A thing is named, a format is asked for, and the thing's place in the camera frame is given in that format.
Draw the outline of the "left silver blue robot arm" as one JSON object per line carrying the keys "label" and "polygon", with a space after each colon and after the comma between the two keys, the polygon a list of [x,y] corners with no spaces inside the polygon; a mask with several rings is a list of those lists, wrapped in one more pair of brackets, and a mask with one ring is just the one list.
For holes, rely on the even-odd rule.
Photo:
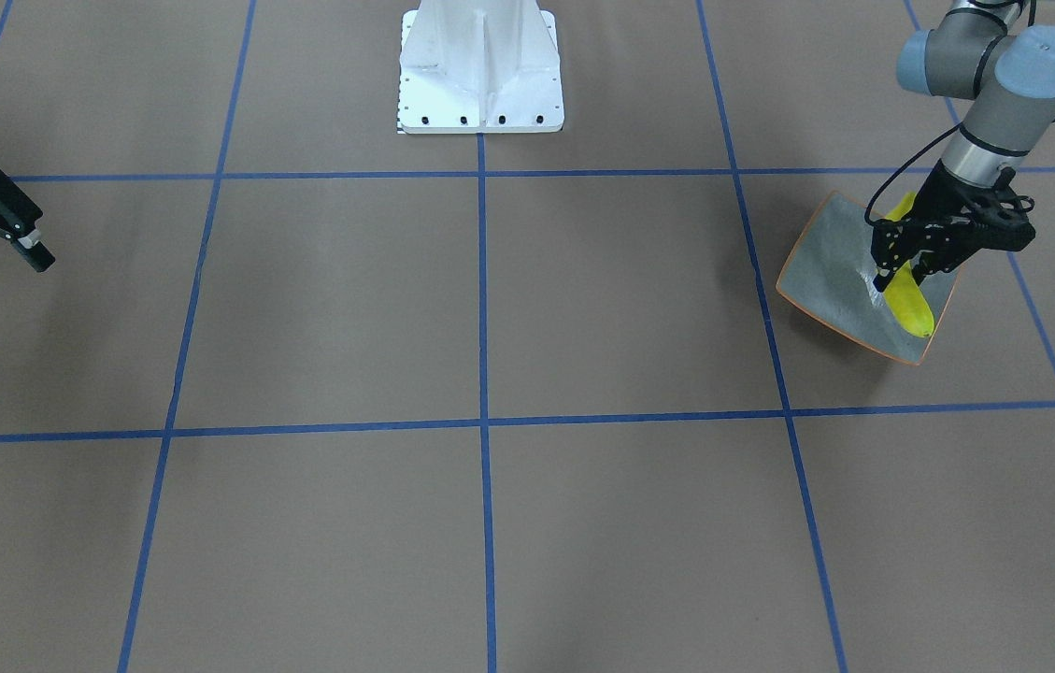
{"label": "left silver blue robot arm", "polygon": [[940,24],[912,35],[900,86],[971,103],[899,219],[872,219],[874,289],[907,269],[920,284],[977,251],[1022,251],[1036,235],[1031,197],[1011,180],[1055,122],[1055,26],[1010,34],[1021,1],[954,1]]}

